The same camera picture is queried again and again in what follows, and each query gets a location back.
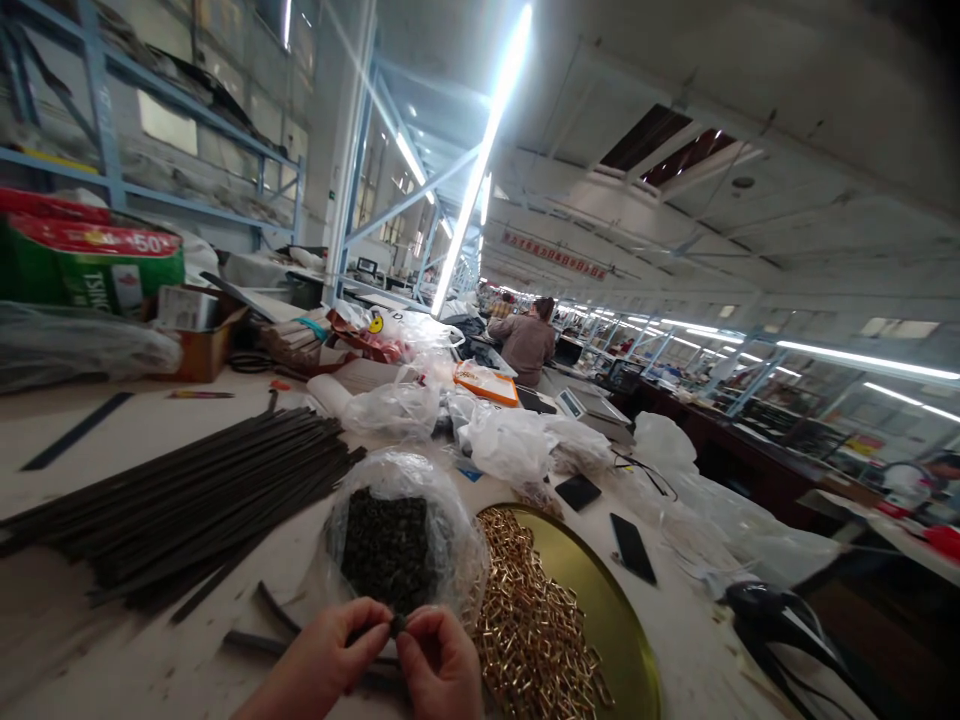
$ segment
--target monitor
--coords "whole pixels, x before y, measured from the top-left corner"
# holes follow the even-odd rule
[[[360,272],[370,273],[371,275],[376,275],[377,263],[368,258],[357,258],[357,270]]]

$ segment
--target blue metal shelf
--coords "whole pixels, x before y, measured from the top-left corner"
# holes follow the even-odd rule
[[[72,44],[80,46],[81,54],[84,56],[87,65],[87,80],[90,85],[91,98],[94,105],[94,118],[97,130],[95,140],[97,140],[101,152],[101,168],[98,174],[92,174],[68,165],[43,160],[6,148],[0,148],[0,161],[22,165],[104,187],[108,190],[110,204],[118,210],[126,208],[126,195],[136,195],[192,212],[246,225],[254,230],[271,230],[284,233],[291,236],[291,242],[296,242],[301,222],[303,188],[306,175],[303,157],[300,158],[299,162],[283,157],[280,153],[267,147],[209,108],[201,105],[188,93],[150,72],[121,51],[104,43],[98,31],[91,32],[89,30],[90,27],[97,27],[96,9],[91,0],[78,0],[77,2],[82,24],[77,24],[40,0],[14,0],[14,3],[11,3],[11,5],[26,10],[27,12],[8,12],[5,20],[13,20],[15,17],[16,20],[27,22],[32,28],[55,42],[62,45]],[[194,120],[202,122],[257,155],[259,157],[259,178],[256,183],[256,188],[258,195],[260,195],[262,199],[270,201],[280,196],[280,193],[277,193],[272,198],[263,196],[265,159],[296,170],[297,177],[295,182],[297,192],[294,200],[293,227],[286,228],[271,225],[261,220],[245,217],[227,210],[221,210],[203,203],[185,200],[175,195],[169,195],[125,182],[122,177],[122,168],[119,165],[116,138],[114,137],[112,128],[112,108],[109,101],[109,90],[106,86],[105,71],[117,76],[126,83],[149,92],[159,100],[176,107]],[[30,93],[29,87],[21,88],[21,90],[27,94]]]

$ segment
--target hand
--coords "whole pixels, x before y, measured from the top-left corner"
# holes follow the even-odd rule
[[[410,613],[397,638],[397,655],[416,720],[483,717],[477,649],[448,608]]]
[[[390,639],[393,613],[371,598],[324,610],[297,636],[234,720],[318,720],[349,692]],[[347,637],[370,628],[350,647]]]

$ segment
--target metal shelving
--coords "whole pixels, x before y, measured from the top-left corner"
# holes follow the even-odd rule
[[[22,22],[50,40],[69,49],[78,50],[83,56],[86,66],[87,83],[90,89],[94,123],[92,128],[81,126],[81,129],[88,134],[90,140],[100,152],[99,172],[97,174],[85,172],[76,167],[33,157],[7,148],[0,148],[0,161],[29,167],[35,170],[42,170],[103,187],[108,193],[110,206],[116,210],[126,209],[127,196],[133,195],[179,207],[191,212],[216,217],[221,220],[246,225],[258,232],[269,230],[288,235],[291,238],[291,243],[295,243],[302,221],[301,210],[306,177],[305,158],[300,156],[299,160],[295,162],[283,157],[280,153],[267,147],[209,108],[201,105],[188,93],[146,69],[120,50],[106,44],[100,36],[97,10],[91,0],[77,0],[77,9],[81,20],[80,24],[77,24],[40,0],[12,0],[4,4],[4,12],[2,15],[5,25],[13,27],[15,24]],[[31,106],[29,108],[19,108],[21,119],[36,121],[38,115],[35,108],[32,107],[33,98],[29,83],[22,82],[22,79],[26,77],[25,67],[23,66],[25,60],[19,53],[15,53],[15,57],[11,60],[14,64],[19,64],[19,67],[16,68],[17,72],[11,73],[13,76],[11,81],[16,86],[14,88],[14,96],[19,102],[27,103]],[[292,184],[295,184],[296,196],[293,201],[293,227],[273,225],[256,218],[238,215],[228,210],[186,200],[176,195],[152,190],[124,180],[117,137],[113,126],[113,108],[106,82],[108,73],[133,87],[150,93],[158,100],[175,107],[193,120],[203,123],[256,155],[258,159],[258,176],[256,181],[258,198],[264,199],[266,202],[272,202],[281,197]],[[296,171],[296,177],[291,183],[281,187],[276,193],[271,195],[264,194],[265,187],[263,178],[266,160],[271,160],[279,163],[281,167],[288,167]]]

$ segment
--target fluorescent light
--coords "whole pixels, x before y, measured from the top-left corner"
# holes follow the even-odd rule
[[[688,327],[693,330],[703,330],[704,332],[717,332],[718,330],[718,328],[710,328],[706,325],[694,325],[693,323],[680,322],[679,320],[667,320],[666,318],[660,322],[664,323],[665,325],[679,325],[680,327]]]
[[[895,397],[897,400],[902,400],[905,403],[910,405],[923,405],[919,400],[914,400],[913,398],[908,398],[906,395],[901,395],[900,393],[895,393],[893,390],[885,388],[881,385],[874,385],[873,383],[864,383],[864,387],[868,387],[871,390],[876,390],[877,392],[882,392],[884,395],[889,395],[890,397]]]
[[[957,417],[956,415],[951,415],[950,413],[946,412],[945,410],[941,410],[940,408],[935,408],[935,407],[933,407],[932,405],[924,405],[924,406],[923,406],[923,409],[924,409],[924,410],[929,410],[930,412],[934,413],[935,415],[939,415],[940,417],[945,417],[945,418],[947,418],[947,420],[953,420],[954,422],[960,422],[960,417]]]
[[[290,6],[292,4],[293,0],[285,0],[283,3],[283,46],[287,50],[290,49]]]
[[[946,370],[935,370],[934,368],[922,367],[920,365],[908,365],[907,363],[895,362],[893,360],[884,360],[883,358],[869,357],[867,355],[855,355],[854,353],[843,352],[841,350],[831,350],[830,348],[815,347],[813,345],[801,345],[800,343],[781,340],[777,343],[780,347],[792,348],[803,352],[813,353],[814,355],[826,355],[827,357],[841,358],[843,360],[854,360],[865,365],[876,365],[877,367],[890,368],[891,370],[902,370],[904,372],[916,373],[917,375],[928,375],[930,377],[943,378],[944,380],[960,380],[960,373],[947,372]]]
[[[677,342],[683,343],[684,345],[689,345],[690,347],[695,347],[697,350],[699,350],[699,349],[702,347],[701,345],[697,345],[696,343],[692,343],[692,342],[690,342],[689,340],[684,340],[683,338],[672,337],[672,338],[670,338],[670,339],[671,339],[671,340],[676,340]]]
[[[430,308],[430,314],[434,317],[439,317],[440,310],[443,308],[443,303],[447,297],[447,290],[450,288],[453,270],[456,267],[457,258],[460,257],[463,236],[470,224],[470,214],[477,203],[480,183],[483,182],[483,174],[487,169],[487,162],[490,160],[490,152],[493,150],[493,141],[497,137],[500,121],[507,109],[507,101],[510,100],[513,88],[520,77],[523,58],[527,53],[527,41],[530,39],[532,22],[533,6],[527,4],[520,12],[520,20],[510,36],[506,56],[503,65],[500,67],[497,86],[493,93],[493,102],[490,105],[490,116],[487,119],[487,127],[483,132],[483,140],[480,143],[480,152],[474,161],[473,169],[470,171],[470,179],[467,181],[467,188],[463,194],[463,203],[460,205],[460,217],[457,219],[455,232],[450,238],[450,247],[447,249],[447,257],[443,261],[443,269],[440,272],[440,281],[437,283],[437,293],[434,295],[433,306]]]
[[[487,210],[490,208],[490,187],[493,185],[493,174],[487,173],[480,186],[480,225],[487,224]]]
[[[740,338],[733,338],[729,335],[719,335],[717,333],[708,333],[706,330],[687,330],[688,333],[693,335],[702,335],[703,337],[713,338],[714,340],[726,340],[727,342],[732,342],[734,345],[739,345],[743,342]]]
[[[427,178],[424,177],[423,170],[420,169],[420,163],[417,162],[417,159],[413,156],[413,151],[410,149],[410,146],[407,145],[406,139],[399,132],[397,133],[397,147],[400,148],[400,154],[403,155],[403,159],[407,161],[407,165],[410,166],[410,171],[417,179],[417,182],[421,185],[426,185]]]

